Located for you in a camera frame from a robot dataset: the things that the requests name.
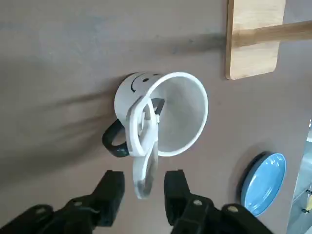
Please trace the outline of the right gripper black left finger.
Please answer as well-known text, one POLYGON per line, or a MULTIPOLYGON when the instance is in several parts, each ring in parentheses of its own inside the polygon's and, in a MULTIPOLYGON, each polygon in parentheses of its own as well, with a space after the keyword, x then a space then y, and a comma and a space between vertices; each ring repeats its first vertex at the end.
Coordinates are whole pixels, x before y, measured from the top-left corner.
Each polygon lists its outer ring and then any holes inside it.
POLYGON ((30 207, 6 225, 2 234, 91 234, 112 227, 125 192, 121 171, 107 170, 89 195, 69 200, 59 210, 47 204, 30 207))

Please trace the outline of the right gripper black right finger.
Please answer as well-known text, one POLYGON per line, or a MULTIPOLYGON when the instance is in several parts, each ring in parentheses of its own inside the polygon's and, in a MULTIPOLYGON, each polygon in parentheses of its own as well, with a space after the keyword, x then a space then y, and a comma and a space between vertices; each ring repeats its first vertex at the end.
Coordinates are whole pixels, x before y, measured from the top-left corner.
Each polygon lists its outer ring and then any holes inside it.
POLYGON ((231 203, 217 209, 211 199, 192 194, 183 170, 167 171, 164 203, 173 234, 270 234, 243 206, 231 203))

